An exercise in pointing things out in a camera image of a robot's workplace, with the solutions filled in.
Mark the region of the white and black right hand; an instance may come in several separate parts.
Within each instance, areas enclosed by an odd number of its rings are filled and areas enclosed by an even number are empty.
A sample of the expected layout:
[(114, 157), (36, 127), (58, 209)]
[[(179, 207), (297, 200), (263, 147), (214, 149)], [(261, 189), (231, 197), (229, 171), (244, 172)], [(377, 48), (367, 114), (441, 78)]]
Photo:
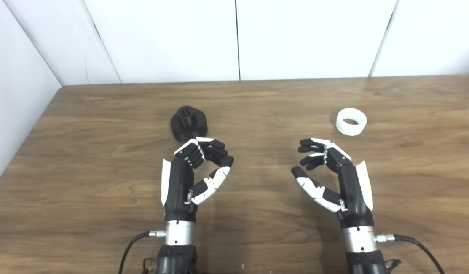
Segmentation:
[[(299, 153), (309, 153), (291, 172), (297, 183), (313, 201), (337, 214), (341, 228), (374, 226), (373, 196), (365, 161), (355, 165), (352, 158), (335, 143), (326, 139), (301, 139)], [(337, 193), (310, 178), (306, 170), (326, 166), (337, 174)]]

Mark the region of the white and black left hand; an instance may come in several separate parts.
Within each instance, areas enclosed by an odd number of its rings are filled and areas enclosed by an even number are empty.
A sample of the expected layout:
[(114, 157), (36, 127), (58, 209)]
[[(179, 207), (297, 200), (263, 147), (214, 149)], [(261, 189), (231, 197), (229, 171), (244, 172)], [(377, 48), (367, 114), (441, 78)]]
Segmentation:
[[(206, 161), (217, 165), (208, 177), (195, 183), (195, 170)], [(201, 203), (212, 196), (224, 183), (234, 158), (217, 139), (196, 137), (174, 152), (172, 161), (163, 159), (161, 172), (161, 203), (164, 218), (169, 221), (197, 221)]]

